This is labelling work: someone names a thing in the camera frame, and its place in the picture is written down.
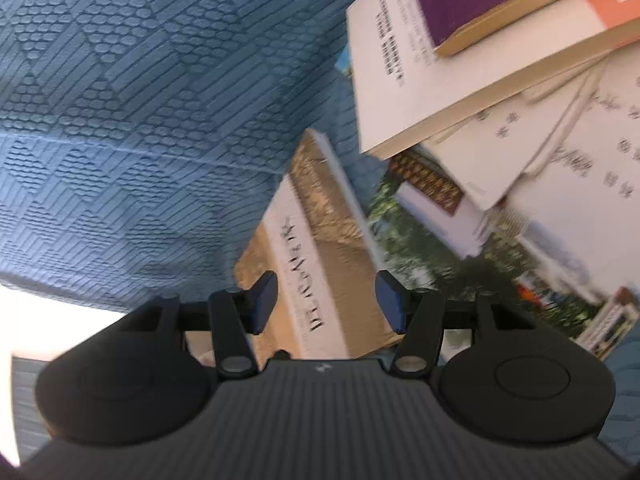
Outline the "white booklet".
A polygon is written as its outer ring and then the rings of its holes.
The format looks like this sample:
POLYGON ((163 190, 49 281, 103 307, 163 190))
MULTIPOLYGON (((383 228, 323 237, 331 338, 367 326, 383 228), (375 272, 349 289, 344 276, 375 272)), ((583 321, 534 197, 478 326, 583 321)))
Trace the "white booklet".
POLYGON ((521 176, 536 176, 576 125, 608 64, 606 55, 535 84, 420 144, 481 210, 521 176))

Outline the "photo cover booklet back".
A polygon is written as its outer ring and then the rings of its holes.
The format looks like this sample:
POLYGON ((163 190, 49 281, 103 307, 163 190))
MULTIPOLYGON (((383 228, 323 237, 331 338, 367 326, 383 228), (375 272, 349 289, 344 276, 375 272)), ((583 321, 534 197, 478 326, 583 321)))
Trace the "photo cover booklet back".
POLYGON ((347 78, 359 76, 366 66, 367 52, 380 43, 375 32, 374 0, 355 0, 347 9, 348 40, 334 67, 347 78))

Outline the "photo cover booklet front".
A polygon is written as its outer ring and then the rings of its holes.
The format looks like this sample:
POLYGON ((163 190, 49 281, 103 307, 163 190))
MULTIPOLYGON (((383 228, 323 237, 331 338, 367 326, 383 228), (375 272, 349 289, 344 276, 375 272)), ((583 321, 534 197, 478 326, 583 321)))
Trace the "photo cover booklet front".
POLYGON ((390 160, 369 223, 402 284, 496 295, 617 366, 639 353, 639 49, 607 57, 541 172, 495 206, 419 145, 390 160))

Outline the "white orange cover book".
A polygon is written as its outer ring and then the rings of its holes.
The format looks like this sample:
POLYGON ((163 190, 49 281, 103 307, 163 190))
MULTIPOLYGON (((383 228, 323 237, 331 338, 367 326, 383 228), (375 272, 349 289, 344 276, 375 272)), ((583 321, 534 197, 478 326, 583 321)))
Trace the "white orange cover book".
POLYGON ((380 43, 352 84, 360 151, 379 159, 639 38, 639 0, 560 0, 442 58, 418 0, 374 2, 380 43))

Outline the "photo cover booklet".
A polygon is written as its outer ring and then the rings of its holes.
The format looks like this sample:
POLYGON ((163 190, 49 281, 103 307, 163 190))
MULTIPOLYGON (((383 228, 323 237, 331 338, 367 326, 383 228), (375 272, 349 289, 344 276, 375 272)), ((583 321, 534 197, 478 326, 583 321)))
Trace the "photo cover booklet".
POLYGON ((541 172, 495 206, 419 145, 390 160, 369 223, 402 284, 496 295, 617 366, 639 353, 639 49, 607 57, 541 172))
POLYGON ((359 76, 366 66, 367 52, 380 43, 375 32, 374 0, 355 0, 347 9, 348 40, 334 67, 347 78, 359 76))

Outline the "tan landscape cover book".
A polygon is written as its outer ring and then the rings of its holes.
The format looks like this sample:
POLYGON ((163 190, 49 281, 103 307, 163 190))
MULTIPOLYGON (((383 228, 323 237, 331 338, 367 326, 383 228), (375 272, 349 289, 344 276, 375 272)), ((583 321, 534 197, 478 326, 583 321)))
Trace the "tan landscape cover book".
POLYGON ((304 133, 277 191, 234 266, 241 287, 277 273, 278 301, 253 337, 258 363, 356 359, 399 337, 375 299, 382 252, 329 139, 304 133))

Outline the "blue textured sofa cover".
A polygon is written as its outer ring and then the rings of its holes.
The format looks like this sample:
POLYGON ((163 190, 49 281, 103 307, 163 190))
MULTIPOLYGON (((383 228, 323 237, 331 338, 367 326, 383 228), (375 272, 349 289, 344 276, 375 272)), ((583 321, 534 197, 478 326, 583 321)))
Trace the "blue textured sofa cover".
MULTIPOLYGON (((361 153, 334 67, 354 1, 1 0, 2 284, 122 312, 241 287, 235 263, 308 130, 371 231, 397 154, 361 153)), ((639 353, 604 362, 600 437, 636 462, 639 353)))

